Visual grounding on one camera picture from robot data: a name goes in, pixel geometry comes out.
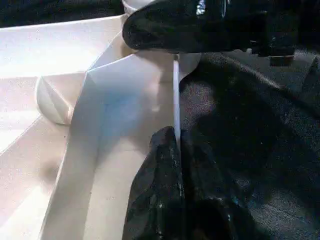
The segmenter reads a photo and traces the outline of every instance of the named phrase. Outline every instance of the white panel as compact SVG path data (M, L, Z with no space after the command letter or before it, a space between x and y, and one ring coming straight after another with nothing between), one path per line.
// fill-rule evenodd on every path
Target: white panel
M0 29L1 77L86 71L121 30L124 15Z
M67 150L43 224L43 240L77 240L83 236L103 112L100 92L87 76L74 109Z

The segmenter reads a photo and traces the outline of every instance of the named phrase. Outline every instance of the black fabric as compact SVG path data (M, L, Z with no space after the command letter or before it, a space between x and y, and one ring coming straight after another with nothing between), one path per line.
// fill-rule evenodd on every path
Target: black fabric
M123 13L121 0L1 0L0 27L76 21Z
M300 101L319 111L316 73L298 92ZM183 163L193 161L190 148L208 145L240 188L264 238L318 240L319 121L219 53L205 54L182 80L180 101Z

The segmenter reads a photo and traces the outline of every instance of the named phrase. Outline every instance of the white plastic part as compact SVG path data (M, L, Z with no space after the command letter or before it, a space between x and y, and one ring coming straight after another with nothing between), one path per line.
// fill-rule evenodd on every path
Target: white plastic part
M39 112L55 124L69 125L84 76L74 73L39 77L34 90Z
M0 29L1 78L84 72L121 30L126 14Z
M73 108L43 77L39 77L37 80L35 101L39 112L51 122L65 125L70 124L74 111Z
M174 135L176 143L179 149L180 138L181 138L181 127L180 127L180 66L179 66L179 55L175 55L173 59L173 126L174 126Z
M122 4L124 6L124 11L131 15L153 1L154 0L122 0Z
M181 77L197 66L200 55L195 58L189 64L182 57ZM131 182L151 136L174 123L173 61L168 53L133 53L120 32L92 65L74 108L42 240L121 239Z

